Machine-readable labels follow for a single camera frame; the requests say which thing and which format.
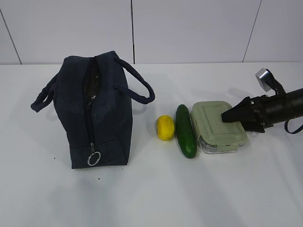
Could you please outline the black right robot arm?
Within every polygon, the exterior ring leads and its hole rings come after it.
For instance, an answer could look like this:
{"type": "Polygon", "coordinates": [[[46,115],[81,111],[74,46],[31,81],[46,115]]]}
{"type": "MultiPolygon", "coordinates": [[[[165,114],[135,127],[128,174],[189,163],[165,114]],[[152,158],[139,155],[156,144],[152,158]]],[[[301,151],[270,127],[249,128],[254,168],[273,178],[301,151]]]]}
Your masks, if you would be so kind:
{"type": "Polygon", "coordinates": [[[221,114],[223,122],[240,122],[245,131],[264,133],[266,128],[284,122],[285,131],[290,120],[303,115],[303,90],[274,96],[246,97],[235,107],[221,114]]]}

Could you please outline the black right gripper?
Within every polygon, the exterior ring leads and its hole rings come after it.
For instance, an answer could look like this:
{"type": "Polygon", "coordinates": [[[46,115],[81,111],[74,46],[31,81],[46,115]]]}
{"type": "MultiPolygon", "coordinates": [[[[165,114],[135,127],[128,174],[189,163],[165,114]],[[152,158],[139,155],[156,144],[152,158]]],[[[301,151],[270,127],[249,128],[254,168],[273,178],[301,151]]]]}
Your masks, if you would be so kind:
{"type": "Polygon", "coordinates": [[[221,114],[223,122],[241,122],[245,131],[264,133],[273,127],[266,108],[274,96],[245,97],[236,106],[221,114]]]}

